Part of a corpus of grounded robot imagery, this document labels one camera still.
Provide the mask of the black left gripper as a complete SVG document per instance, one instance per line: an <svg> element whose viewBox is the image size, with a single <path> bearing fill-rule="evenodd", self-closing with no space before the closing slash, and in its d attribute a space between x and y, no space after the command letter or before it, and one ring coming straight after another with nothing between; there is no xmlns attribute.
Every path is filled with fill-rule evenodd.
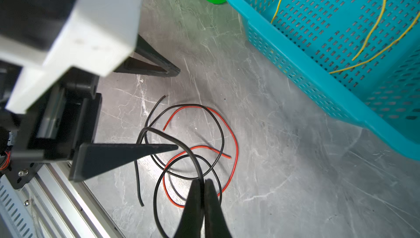
<svg viewBox="0 0 420 238"><path fill-rule="evenodd" d="M102 104L96 92L99 77L77 68L68 70L25 114L7 110L21 70L1 62L1 179L14 189L21 189L46 163L73 159L68 179L83 182L178 149L170 144L92 143Z"/></svg>

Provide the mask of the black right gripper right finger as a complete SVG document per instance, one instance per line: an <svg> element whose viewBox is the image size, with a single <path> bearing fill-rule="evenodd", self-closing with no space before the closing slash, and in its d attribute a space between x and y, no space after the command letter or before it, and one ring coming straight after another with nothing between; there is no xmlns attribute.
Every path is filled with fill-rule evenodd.
<svg viewBox="0 0 420 238"><path fill-rule="evenodd" d="M210 179L205 180L205 238L232 238Z"/></svg>

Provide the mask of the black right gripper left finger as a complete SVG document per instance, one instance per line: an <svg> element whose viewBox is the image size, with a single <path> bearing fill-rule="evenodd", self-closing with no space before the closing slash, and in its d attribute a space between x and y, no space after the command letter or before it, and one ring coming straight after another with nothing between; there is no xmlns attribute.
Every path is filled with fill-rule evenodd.
<svg viewBox="0 0 420 238"><path fill-rule="evenodd" d="M193 180L174 238L200 238L203 218L203 187Z"/></svg>

